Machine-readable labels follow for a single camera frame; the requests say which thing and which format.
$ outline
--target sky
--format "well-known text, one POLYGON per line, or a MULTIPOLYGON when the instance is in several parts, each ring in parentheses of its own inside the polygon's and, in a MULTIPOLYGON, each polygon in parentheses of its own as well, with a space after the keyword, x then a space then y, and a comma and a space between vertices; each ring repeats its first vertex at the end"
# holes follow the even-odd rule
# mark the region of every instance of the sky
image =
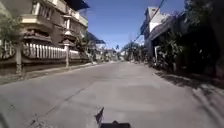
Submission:
MULTIPOLYGON (((88 31, 107 42, 108 48, 120 48, 134 40, 144 21, 148 6, 159 6, 161 0, 85 0, 88 31)), ((184 9, 184 0, 165 0, 162 13, 184 9)))

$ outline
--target sidewalk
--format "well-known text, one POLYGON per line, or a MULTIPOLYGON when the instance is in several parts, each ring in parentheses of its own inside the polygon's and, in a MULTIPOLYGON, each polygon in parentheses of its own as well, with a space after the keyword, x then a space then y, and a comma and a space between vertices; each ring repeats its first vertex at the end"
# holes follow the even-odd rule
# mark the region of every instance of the sidewalk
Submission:
POLYGON ((224 89, 223 83, 217 79, 211 79, 199 75, 156 73, 175 86, 185 87, 190 90, 193 97, 202 105, 202 109, 217 122, 224 126, 224 89))
POLYGON ((75 70, 75 69, 85 68, 85 67, 89 67, 89 66, 95 66, 95 65, 99 65, 99 64, 98 63, 87 63, 87 64, 83 64, 83 65, 70 66, 68 68, 66 68, 66 67, 51 68, 51 69, 46 69, 46 70, 28 72, 28 73, 22 74, 22 76, 19 76, 19 75, 16 75, 16 74, 15 75, 0 76, 0 86, 3 85, 3 84, 11 83, 11 82, 27 80, 27 79, 31 79, 31 78, 36 78, 36 77, 55 74, 55 73, 66 72, 66 71, 69 71, 69 70, 75 70))

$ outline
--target fence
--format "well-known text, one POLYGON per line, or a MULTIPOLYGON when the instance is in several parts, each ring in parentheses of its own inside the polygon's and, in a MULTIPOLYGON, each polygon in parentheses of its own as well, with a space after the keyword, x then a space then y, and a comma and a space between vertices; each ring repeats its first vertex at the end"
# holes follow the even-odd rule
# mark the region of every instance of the fence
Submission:
MULTIPOLYGON (((17 47, 19 46, 10 43, 0 44, 0 67, 10 67, 10 65, 16 67, 15 64, 18 66, 17 47)), ((66 63, 66 50, 63 47, 34 43, 23 43, 20 47, 21 65, 43 66, 66 63)), ((75 50, 69 50, 68 60, 70 64, 87 63, 89 61, 85 53, 75 50)))

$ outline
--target power line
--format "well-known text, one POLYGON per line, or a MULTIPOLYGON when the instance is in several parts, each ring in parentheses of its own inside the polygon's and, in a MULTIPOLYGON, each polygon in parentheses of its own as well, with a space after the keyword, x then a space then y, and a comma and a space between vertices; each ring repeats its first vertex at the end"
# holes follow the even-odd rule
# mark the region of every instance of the power line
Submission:
MULTIPOLYGON (((149 23, 152 21, 152 19, 155 17, 155 15, 158 13, 159 9, 163 6, 165 0, 162 0, 159 7, 157 8, 156 12, 154 13, 154 15, 152 16, 152 18, 150 18, 149 22, 147 22, 147 24, 145 25, 145 28, 143 29, 143 33, 145 32, 146 28, 148 27, 149 23)), ((141 36, 141 33, 136 37, 136 39, 133 41, 135 42, 136 40, 138 40, 138 38, 141 36)))

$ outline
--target asphalt road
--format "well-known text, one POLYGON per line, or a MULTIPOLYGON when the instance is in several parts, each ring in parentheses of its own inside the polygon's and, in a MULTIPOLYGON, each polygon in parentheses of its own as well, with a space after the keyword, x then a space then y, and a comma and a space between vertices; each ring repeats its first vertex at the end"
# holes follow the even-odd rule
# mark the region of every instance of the asphalt road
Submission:
POLYGON ((0 128, 89 128, 104 107, 103 123, 133 128, 221 128, 191 91, 132 63, 110 63, 0 87, 0 128))

